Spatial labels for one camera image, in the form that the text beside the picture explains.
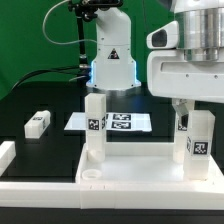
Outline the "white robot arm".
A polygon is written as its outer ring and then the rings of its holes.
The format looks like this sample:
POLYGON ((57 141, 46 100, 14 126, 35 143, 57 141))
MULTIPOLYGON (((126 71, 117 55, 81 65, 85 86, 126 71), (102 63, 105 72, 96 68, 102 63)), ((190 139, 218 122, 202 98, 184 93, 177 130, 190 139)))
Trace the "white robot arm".
MULTIPOLYGON (((147 84, 154 96, 172 98, 184 115, 188 100, 224 103, 224 0, 158 0, 174 20, 146 38, 147 84)), ((130 19, 98 4, 97 56, 90 87, 138 86, 130 52, 130 19)))

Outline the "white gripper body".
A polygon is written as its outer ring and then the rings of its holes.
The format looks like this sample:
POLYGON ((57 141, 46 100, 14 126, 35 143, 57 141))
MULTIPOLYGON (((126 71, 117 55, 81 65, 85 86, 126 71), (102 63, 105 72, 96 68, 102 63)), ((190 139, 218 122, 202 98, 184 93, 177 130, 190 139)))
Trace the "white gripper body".
POLYGON ((224 103, 224 50, 213 62, 188 62, 181 50, 152 51, 147 84, 153 96, 224 103))

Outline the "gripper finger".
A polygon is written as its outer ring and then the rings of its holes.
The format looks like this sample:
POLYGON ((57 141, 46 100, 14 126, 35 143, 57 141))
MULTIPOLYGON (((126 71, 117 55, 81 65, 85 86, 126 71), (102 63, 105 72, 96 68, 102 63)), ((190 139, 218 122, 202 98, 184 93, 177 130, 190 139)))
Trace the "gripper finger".
POLYGON ((189 99, 173 98, 172 106, 179 117, 182 126, 188 125, 189 112, 194 109, 195 101, 189 99))

